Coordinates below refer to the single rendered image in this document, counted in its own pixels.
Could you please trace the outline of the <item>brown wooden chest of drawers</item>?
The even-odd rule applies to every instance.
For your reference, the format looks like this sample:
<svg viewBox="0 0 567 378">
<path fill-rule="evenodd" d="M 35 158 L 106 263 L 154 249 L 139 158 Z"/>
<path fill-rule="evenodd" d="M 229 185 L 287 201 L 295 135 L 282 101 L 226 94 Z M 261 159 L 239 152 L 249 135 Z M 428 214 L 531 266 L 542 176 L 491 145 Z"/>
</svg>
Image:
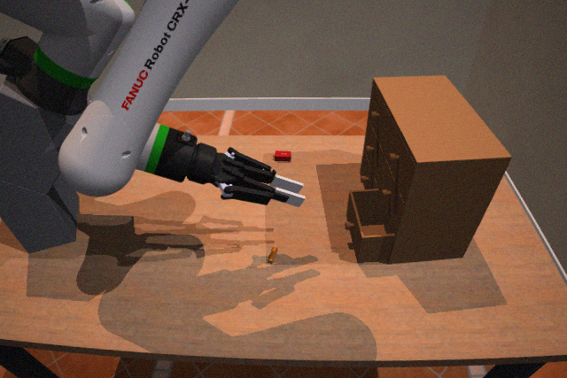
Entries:
<svg viewBox="0 0 567 378">
<path fill-rule="evenodd" d="M 416 162 L 388 265 L 463 258 L 511 155 L 445 75 L 374 83 Z"/>
</svg>

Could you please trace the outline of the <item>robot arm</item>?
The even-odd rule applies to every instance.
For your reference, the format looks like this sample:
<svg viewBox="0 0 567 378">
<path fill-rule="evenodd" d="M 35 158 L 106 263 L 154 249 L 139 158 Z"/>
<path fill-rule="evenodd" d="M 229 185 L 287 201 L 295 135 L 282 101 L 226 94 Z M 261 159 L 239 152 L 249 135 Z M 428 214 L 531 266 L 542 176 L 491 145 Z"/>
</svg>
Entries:
<svg viewBox="0 0 567 378">
<path fill-rule="evenodd" d="M 190 175 L 198 138 L 157 121 L 238 1 L 145 0 L 136 18 L 126 0 L 0 0 L 1 13 L 43 32 L 38 43 L 1 37 L 0 73 L 58 114 L 84 111 L 91 84 L 131 29 L 59 150 L 59 170 L 72 189 L 105 197 L 135 170 L 178 182 Z"/>
</svg>

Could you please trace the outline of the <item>dark brown drawer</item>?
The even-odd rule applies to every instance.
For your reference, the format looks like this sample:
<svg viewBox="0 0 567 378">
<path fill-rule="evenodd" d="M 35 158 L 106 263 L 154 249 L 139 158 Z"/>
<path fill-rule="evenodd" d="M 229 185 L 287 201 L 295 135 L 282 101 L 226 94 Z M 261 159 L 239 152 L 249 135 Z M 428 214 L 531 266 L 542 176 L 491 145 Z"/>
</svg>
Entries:
<svg viewBox="0 0 567 378">
<path fill-rule="evenodd" d="M 361 165 L 361 183 L 364 183 L 365 189 L 377 189 L 377 180 L 373 173 L 367 153 L 363 153 Z"/>
<path fill-rule="evenodd" d="M 406 199 L 416 162 L 414 161 L 394 120 L 392 120 L 385 153 L 400 185 L 401 192 Z"/>
<path fill-rule="evenodd" d="M 380 190 L 349 190 L 346 217 L 357 262 L 387 260 L 395 233 Z"/>
<path fill-rule="evenodd" d="M 367 134 L 366 134 L 366 141 L 365 141 L 365 152 L 369 155 L 370 163 L 373 167 L 374 173 L 377 178 L 377 182 L 379 180 L 379 175 L 381 171 L 381 166 L 384 157 L 384 151 L 382 146 L 377 138 L 377 134 L 375 129 L 372 126 L 372 123 L 369 119 Z M 372 148 L 370 148 L 372 147 Z"/>
<path fill-rule="evenodd" d="M 387 210 L 390 214 L 392 224 L 396 232 L 405 202 L 386 157 L 384 157 L 384 164 L 379 187 L 381 189 L 381 198 L 383 198 L 385 201 Z"/>
<path fill-rule="evenodd" d="M 388 111 L 383 98 L 378 92 L 375 83 L 373 84 L 369 116 L 377 131 L 381 144 L 385 148 L 391 114 Z"/>
</svg>

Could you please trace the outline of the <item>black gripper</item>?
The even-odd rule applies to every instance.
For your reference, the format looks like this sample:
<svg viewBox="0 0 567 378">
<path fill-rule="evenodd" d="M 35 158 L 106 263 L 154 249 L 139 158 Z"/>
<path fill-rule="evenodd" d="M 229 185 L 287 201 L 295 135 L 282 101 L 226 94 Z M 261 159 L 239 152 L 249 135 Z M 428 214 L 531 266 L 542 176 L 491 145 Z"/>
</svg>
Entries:
<svg viewBox="0 0 567 378">
<path fill-rule="evenodd" d="M 300 207 L 306 199 L 299 195 L 303 183 L 277 175 L 274 169 L 271 172 L 271 166 L 232 147 L 225 153 L 218 153 L 215 147 L 199 143 L 187 179 L 199 184 L 211 183 L 220 188 L 223 200 L 236 199 L 267 205 L 274 199 Z"/>
</svg>

